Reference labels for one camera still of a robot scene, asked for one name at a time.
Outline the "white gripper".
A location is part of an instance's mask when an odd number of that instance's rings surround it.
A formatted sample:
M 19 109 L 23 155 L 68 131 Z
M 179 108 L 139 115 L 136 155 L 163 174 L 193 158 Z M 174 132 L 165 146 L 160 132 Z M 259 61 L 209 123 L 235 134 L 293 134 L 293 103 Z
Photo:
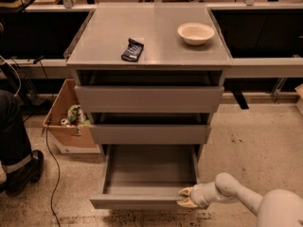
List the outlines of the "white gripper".
M 192 188 L 186 187 L 178 192 L 179 196 L 186 197 L 177 204 L 185 208 L 206 207 L 218 197 L 218 190 L 214 183 L 199 183 Z

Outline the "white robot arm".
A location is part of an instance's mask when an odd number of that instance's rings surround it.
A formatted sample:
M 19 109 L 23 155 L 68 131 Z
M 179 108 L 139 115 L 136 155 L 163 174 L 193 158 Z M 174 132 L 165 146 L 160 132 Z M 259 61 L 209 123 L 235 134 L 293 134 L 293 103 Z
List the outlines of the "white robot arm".
M 207 207 L 212 202 L 239 201 L 257 217 L 257 227 L 303 227 L 303 199 L 274 189 L 264 196 L 243 186 L 232 175 L 220 173 L 211 183 L 197 183 L 178 192 L 185 208 Z

